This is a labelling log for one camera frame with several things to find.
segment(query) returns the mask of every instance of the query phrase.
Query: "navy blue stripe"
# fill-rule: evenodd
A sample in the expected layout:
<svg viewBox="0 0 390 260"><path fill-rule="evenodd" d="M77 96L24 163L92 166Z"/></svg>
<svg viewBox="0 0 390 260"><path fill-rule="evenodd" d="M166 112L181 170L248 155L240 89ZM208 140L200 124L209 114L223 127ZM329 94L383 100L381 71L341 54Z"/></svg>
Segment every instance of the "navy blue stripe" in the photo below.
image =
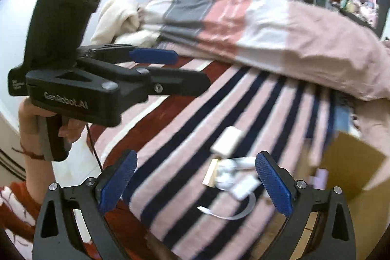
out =
<svg viewBox="0 0 390 260"><path fill-rule="evenodd" d="M335 122L335 108L336 108L336 94L334 89L329 89L329 117L328 127L326 129L326 136L324 145L322 147L322 153L324 153L326 147L329 145L334 134L334 122Z"/></svg>
<svg viewBox="0 0 390 260"><path fill-rule="evenodd" d="M321 91L322 91L322 86L316 85L313 107L312 107L312 114L310 116L309 126L307 128L306 139L313 140L314 138L315 124L317 123L317 114L319 109L319 102L321 99Z"/></svg>
<svg viewBox="0 0 390 260"><path fill-rule="evenodd" d="M296 116L298 114L299 105L302 100L303 92L305 89L306 82L300 81L295 93L295 98L290 107L289 114L287 115L284 127L282 132L279 135L278 141L276 142L274 149L272 150L272 157L276 162L279 161L280 156L283 153L283 150L287 144L288 137L291 133L291 130L294 126ZM259 186L254 194L256 195L256 199L262 195L264 191L264 186ZM236 213L243 210L248 204L248 198L243 200L236 210ZM193 258L193 260L204 260L204 259L213 259L221 250L225 247L226 244L229 243L231 238L237 233L242 224L245 222L246 217L241 218L236 221L228 222L225 227L217 234L217 236L211 241L197 256Z"/></svg>
<svg viewBox="0 0 390 260"><path fill-rule="evenodd" d="M231 79L220 88L180 129L149 158L133 175L123 192L122 199L126 205L130 202L135 190L170 154L194 131L201 121L235 88L236 84L249 71L249 67L240 68Z"/></svg>
<svg viewBox="0 0 390 260"><path fill-rule="evenodd" d="M244 157L247 155L249 149L253 145L259 132L263 128L272 108L275 105L277 98L282 91L286 77L279 77L276 82L267 102L264 104L254 123L246 134L245 138L240 142L237 150L233 154L233 157ZM221 193L219 189L206 187L199 199L187 210L187 212L176 222L176 224L167 232L163 242L168 248L172 248L174 244L187 232L188 224L195 224L198 219L203 215L197 207L205 206L209 207L215 200L218 194Z"/></svg>
<svg viewBox="0 0 390 260"><path fill-rule="evenodd" d="M321 90L322 90L322 86L317 85L315 88L313 106L312 106L312 112L311 112L311 116L310 116L310 120L309 120L309 125L307 126L307 132L306 132L306 138L309 138L309 139L314 138L315 125L316 125L317 118L318 118L318 109L319 109L319 101L320 101L320 97L321 97ZM244 255L239 260L248 260L251 257L254 247L256 247L256 245L259 243L262 235L264 234L264 232L266 230L267 230L267 228L260 233L259 237L254 240L253 244L247 249L247 251L244 253Z"/></svg>
<svg viewBox="0 0 390 260"><path fill-rule="evenodd" d="M268 72L260 72L255 81L249 87L248 91L233 107L233 109L222 120L214 132L202 144L192 158L180 169L180 171L161 189L161 191L151 199L141 213L141 222L149 227L159 211L176 195L176 193L188 182L190 178L200 169L200 167L210 158L210 148L221 135L224 129L232 126L240 117L241 113L247 108L259 88L267 79Z"/></svg>

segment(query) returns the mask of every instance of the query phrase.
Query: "metal screw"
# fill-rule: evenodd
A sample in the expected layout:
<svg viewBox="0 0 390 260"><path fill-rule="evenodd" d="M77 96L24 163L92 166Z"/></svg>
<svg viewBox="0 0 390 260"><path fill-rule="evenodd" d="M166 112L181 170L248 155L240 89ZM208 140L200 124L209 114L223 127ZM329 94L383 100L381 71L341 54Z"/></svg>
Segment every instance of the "metal screw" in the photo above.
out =
<svg viewBox="0 0 390 260"><path fill-rule="evenodd" d="M107 91L113 91L114 89L117 89L119 85L112 81L107 81L102 83L102 88L106 89Z"/></svg>
<svg viewBox="0 0 390 260"><path fill-rule="evenodd" d="M57 187L58 187L58 184L57 184L57 183L52 183L52 184L49 185L49 190L53 191L53 190L55 190Z"/></svg>
<svg viewBox="0 0 390 260"><path fill-rule="evenodd" d="M145 68L137 68L136 71L141 74L148 74L149 70Z"/></svg>
<svg viewBox="0 0 390 260"><path fill-rule="evenodd" d="M341 193L342 193L342 189L341 189L341 187L339 187L339 186L335 186L335 187L333 188L333 190L334 190L335 193L337 193L337 194L341 194Z"/></svg>
<svg viewBox="0 0 390 260"><path fill-rule="evenodd" d="M88 186L91 186L91 185L94 185L94 184L95 184L95 181L96 181L95 178L87 178L87 179L85 180L85 184L87 184Z"/></svg>
<svg viewBox="0 0 390 260"><path fill-rule="evenodd" d="M297 183L297 186L300 188L300 189L305 189L307 187L307 184L305 181L298 181Z"/></svg>
<svg viewBox="0 0 390 260"><path fill-rule="evenodd" d="M160 83L155 84L155 92L160 94L162 93L162 91L163 91L163 86Z"/></svg>

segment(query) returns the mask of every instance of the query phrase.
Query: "hand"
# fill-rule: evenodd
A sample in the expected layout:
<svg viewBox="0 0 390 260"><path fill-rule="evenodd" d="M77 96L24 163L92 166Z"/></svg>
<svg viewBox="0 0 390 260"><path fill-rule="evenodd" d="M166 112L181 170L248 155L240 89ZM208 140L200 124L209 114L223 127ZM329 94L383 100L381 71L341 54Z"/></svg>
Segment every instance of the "hand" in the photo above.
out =
<svg viewBox="0 0 390 260"><path fill-rule="evenodd" d="M39 144L39 132L37 116L51 117L55 113L34 106L29 98L26 98L19 106L19 131L20 143L26 151L36 155L42 155ZM70 143L79 140L86 122L77 119L69 119L58 132L59 137L66 138Z"/></svg>

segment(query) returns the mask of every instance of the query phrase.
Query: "tiled floor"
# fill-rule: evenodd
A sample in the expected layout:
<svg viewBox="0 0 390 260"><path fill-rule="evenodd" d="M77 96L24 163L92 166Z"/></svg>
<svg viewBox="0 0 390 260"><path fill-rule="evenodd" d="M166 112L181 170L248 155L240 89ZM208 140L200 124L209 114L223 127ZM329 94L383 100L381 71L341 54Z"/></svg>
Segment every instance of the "tiled floor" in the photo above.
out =
<svg viewBox="0 0 390 260"><path fill-rule="evenodd" d="M83 131L81 138L72 145L69 157L63 162L53 162L56 181L61 187L80 185L86 178L97 178L100 167L95 156L90 152L87 143L87 130ZM81 211L75 210L76 222L83 241L89 241L90 235Z"/></svg>

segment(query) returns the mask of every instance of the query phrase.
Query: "blue gripper pad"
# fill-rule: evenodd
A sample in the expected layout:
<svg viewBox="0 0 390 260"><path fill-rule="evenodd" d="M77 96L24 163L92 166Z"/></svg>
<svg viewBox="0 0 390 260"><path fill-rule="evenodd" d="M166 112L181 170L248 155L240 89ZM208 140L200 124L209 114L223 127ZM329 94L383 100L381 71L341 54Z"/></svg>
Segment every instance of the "blue gripper pad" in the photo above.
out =
<svg viewBox="0 0 390 260"><path fill-rule="evenodd" d="M256 172L268 192L272 203L275 205L276 210L284 216L290 217L293 212L290 191L262 153L256 156L255 164Z"/></svg>
<svg viewBox="0 0 390 260"><path fill-rule="evenodd" d="M98 205L100 213L104 215L116 207L124 189L137 168L137 162L137 153L134 150L129 151L126 158L101 190L101 198Z"/></svg>
<svg viewBox="0 0 390 260"><path fill-rule="evenodd" d="M171 50L138 48L130 51L129 57L138 63L175 64L179 56Z"/></svg>

